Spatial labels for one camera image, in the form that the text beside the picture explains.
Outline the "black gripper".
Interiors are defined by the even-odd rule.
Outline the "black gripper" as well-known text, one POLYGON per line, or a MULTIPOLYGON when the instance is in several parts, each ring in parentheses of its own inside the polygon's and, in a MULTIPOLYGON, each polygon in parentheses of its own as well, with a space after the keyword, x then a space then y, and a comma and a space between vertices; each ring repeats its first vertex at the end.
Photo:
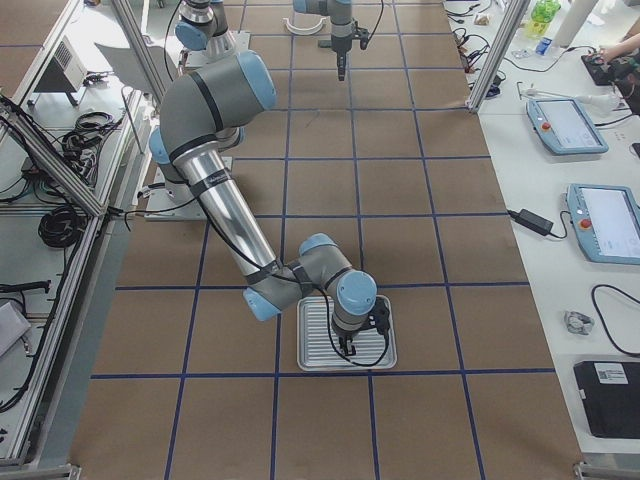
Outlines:
POLYGON ((360 333, 367 335, 367 340, 372 340, 373 336, 369 332, 375 330, 384 339, 384 349, 379 357, 384 358, 389 350, 391 333, 391 306, 387 297, 377 297, 374 307, 366 315, 364 322, 353 331, 337 328, 339 347, 337 354, 340 358, 350 358, 357 355, 354 340, 360 333))
POLYGON ((338 80, 344 81, 346 75, 347 56, 354 41, 359 42, 361 50, 368 46, 370 32, 367 28, 360 27, 355 19, 345 23, 337 23, 331 20, 331 50, 336 54, 338 80))

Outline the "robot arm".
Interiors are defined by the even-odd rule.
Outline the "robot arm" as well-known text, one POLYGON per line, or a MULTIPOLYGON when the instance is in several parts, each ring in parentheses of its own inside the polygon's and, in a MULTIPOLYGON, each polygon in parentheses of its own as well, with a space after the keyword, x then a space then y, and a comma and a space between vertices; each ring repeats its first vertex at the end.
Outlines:
MULTIPOLYGON (((343 81, 352 44, 357 42, 360 49, 367 49, 375 32, 359 25, 352 15, 350 1, 294 1, 292 6, 299 14, 318 15, 329 20, 327 47, 336 55, 338 79, 343 81)), ((222 1, 182 1, 177 12, 179 20, 175 35, 183 46, 182 70, 194 70, 240 52, 229 29, 222 1)))
POLYGON ((387 337, 391 330, 391 311, 375 280, 355 269, 324 233, 306 239, 296 260, 281 263, 220 155, 239 144, 244 126, 275 103, 276 90, 261 57, 252 50, 234 53, 170 85, 150 147, 160 165, 174 170, 187 186, 232 252, 255 317, 268 320, 319 292, 331 347, 351 362, 358 333, 374 329, 387 337))

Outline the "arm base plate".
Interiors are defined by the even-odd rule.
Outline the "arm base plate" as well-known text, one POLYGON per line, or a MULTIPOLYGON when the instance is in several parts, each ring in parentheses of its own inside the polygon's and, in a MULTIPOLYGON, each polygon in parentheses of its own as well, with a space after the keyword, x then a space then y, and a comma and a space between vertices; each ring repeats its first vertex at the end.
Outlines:
POLYGON ((217 151, 205 152, 188 163, 188 174, 195 174, 196 196, 188 184, 177 183, 170 174, 171 164, 156 163, 156 180, 163 186, 152 190, 145 217, 150 221, 206 221, 212 218, 224 227, 232 225, 246 207, 231 177, 230 157, 217 151))
POLYGON ((207 64, 217 62, 234 53, 246 51, 249 48, 250 33, 248 31, 227 30, 224 34, 212 37, 206 48, 201 51, 183 48, 178 62, 179 70, 196 70, 207 64))

